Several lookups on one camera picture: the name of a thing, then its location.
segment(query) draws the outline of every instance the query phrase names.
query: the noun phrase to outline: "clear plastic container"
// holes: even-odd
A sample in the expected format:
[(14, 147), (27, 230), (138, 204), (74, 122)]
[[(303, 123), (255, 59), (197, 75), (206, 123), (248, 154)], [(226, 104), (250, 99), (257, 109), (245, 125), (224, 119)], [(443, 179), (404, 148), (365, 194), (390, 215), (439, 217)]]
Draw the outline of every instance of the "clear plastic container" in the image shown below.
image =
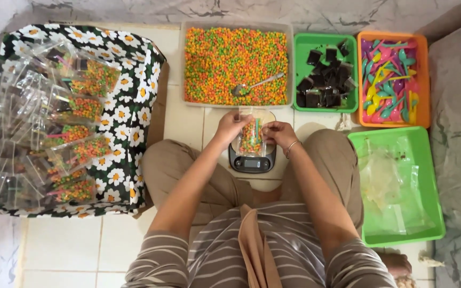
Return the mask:
[(234, 107), (238, 108), (238, 106), (229, 106), (229, 105), (215, 105), (215, 104), (206, 104), (206, 103), (195, 103), (195, 102), (188, 102), (184, 100), (184, 69), (186, 68), (186, 59), (184, 58), (184, 51), (186, 45), (186, 31), (189, 28), (202, 28), (202, 29), (211, 29), (211, 28), (229, 28), (229, 29), (237, 29), (237, 28), (246, 28), (246, 29), (253, 29), (253, 30), (261, 30), (263, 32), (282, 32), (286, 34), (287, 39), (287, 60), (288, 60), (288, 69), (287, 69), (287, 87), (286, 87), (286, 96), (287, 102), (285, 105), (270, 105), (268, 108), (270, 109), (282, 109), (286, 107), (291, 107), (293, 103), (293, 99), (296, 95), (293, 94), (293, 83), (295, 82), (295, 63), (293, 60), (293, 53), (294, 53), (294, 45), (293, 45), (293, 28), (291, 24), (287, 23), (267, 23), (267, 22), (250, 22), (250, 21), (229, 21), (229, 20), (222, 20), (222, 21), (186, 21), (181, 24), (181, 34), (179, 36), (179, 45), (181, 50), (181, 93), (180, 97), (186, 105), (189, 106), (197, 106), (197, 107), (208, 107), (208, 108), (229, 108)]

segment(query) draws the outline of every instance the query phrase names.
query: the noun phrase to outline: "white tile floor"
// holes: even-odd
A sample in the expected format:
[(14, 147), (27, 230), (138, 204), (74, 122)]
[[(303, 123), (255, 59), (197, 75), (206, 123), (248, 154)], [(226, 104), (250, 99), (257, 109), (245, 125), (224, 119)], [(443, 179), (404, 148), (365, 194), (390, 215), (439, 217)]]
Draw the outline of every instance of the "white tile floor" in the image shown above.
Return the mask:
[[(182, 141), (202, 149), (214, 136), (224, 109), (186, 106), (180, 98), (179, 27), (96, 23), (109, 29), (123, 29), (151, 39), (170, 63), (164, 138)], [(304, 140), (312, 132), (335, 129), (341, 115), (307, 113), (291, 108), (273, 110), (278, 121), (289, 122)], [(257, 190), (270, 191), (280, 184), (287, 161), (277, 152), (274, 168), (265, 174), (233, 172), (249, 180)], [(228, 168), (226, 153), (220, 163)], [(141, 239), (155, 215), (154, 208), (135, 220), (128, 215), (106, 215), (92, 219), (30, 219), (23, 225), (20, 277), (22, 288), (83, 287), (115, 288), (124, 283), (125, 272), (140, 249)], [(409, 256), (414, 278), (420, 288), (433, 288), (434, 272), (419, 265), (421, 251), (431, 252), (431, 243), (420, 242), (393, 247)]]

